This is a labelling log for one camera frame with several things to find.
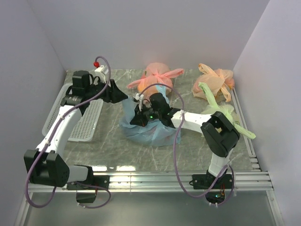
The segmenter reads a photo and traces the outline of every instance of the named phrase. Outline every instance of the glass panel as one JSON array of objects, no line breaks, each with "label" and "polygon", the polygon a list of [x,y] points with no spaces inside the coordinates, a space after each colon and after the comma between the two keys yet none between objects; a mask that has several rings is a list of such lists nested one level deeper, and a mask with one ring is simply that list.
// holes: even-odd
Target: glass panel
[{"label": "glass panel", "polygon": [[[44,203],[49,194],[34,194]],[[106,199],[106,194],[97,196]],[[76,205],[75,194],[57,193],[45,208],[30,207],[26,226],[274,226],[266,192],[238,192],[237,197],[216,208],[204,199],[184,193],[116,193],[107,206],[85,210]]]}]

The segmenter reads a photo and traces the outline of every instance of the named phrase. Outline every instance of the red cable connector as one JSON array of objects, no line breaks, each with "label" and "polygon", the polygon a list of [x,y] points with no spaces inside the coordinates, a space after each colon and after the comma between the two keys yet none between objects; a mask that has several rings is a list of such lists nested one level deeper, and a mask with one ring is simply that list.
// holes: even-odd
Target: red cable connector
[{"label": "red cable connector", "polygon": [[96,68],[99,67],[99,63],[98,63],[97,61],[95,61],[95,62],[93,63],[93,65],[94,65],[94,67],[96,67]]}]

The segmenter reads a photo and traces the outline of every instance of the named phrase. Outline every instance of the orange plastic bag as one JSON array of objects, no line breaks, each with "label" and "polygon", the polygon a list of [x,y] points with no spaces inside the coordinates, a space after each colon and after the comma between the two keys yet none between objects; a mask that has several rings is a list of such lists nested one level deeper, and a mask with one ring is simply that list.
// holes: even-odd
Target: orange plastic bag
[{"label": "orange plastic bag", "polygon": [[[138,91],[141,93],[146,87],[154,83],[163,83],[170,87],[173,87],[173,83],[171,78],[178,77],[180,74],[184,73],[184,69],[175,69],[170,70],[169,67],[162,63],[151,63],[149,64],[145,71],[142,74],[141,79],[136,80],[128,84],[128,88],[134,88],[138,86]],[[168,94],[171,90],[166,88],[166,94]],[[155,86],[147,89],[143,94],[144,98],[148,99],[150,95],[158,93]]]},{"label": "orange plastic bag", "polygon": [[206,99],[203,90],[198,86],[200,82],[204,82],[208,85],[215,97],[217,97],[219,91],[221,91],[226,102],[231,101],[231,94],[229,93],[228,88],[231,90],[235,85],[233,71],[223,69],[212,70],[205,64],[199,64],[198,69],[204,74],[198,77],[192,87],[194,97]]}]

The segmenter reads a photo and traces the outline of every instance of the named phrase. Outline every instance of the floor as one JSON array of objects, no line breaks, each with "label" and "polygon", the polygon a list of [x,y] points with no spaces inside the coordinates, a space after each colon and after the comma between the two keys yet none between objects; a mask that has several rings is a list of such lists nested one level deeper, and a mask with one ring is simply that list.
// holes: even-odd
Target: floor
[{"label": "floor", "polygon": [[[126,86],[140,79],[144,70],[112,70],[111,77],[126,94],[132,95],[136,89]],[[71,82],[73,72],[69,71],[65,83]],[[200,75],[199,70],[185,70],[183,75],[173,79],[174,87],[185,101],[185,110],[201,113],[207,101],[193,97],[191,88]],[[171,92],[167,95],[172,107],[182,106],[179,98]],[[128,140],[119,128],[123,116],[122,104],[104,103],[92,141],[68,142],[64,152],[67,164],[97,166],[99,171],[171,171],[173,147],[151,147]],[[206,141],[197,132],[182,129],[181,143],[177,145],[177,164],[179,170],[207,170],[212,152]],[[244,139],[238,142],[230,157],[236,171],[250,171],[252,165]]]}]

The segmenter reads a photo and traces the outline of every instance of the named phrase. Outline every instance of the white enclosure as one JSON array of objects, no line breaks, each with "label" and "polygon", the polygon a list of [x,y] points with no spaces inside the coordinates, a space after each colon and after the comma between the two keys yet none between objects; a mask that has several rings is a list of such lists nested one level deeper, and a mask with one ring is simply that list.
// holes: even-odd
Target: white enclosure
[{"label": "white enclosure", "polygon": [[260,166],[287,226],[300,225],[301,50],[298,0],[3,0],[0,6],[1,225],[13,225],[23,197],[23,154],[41,130],[68,69],[234,71]]}]

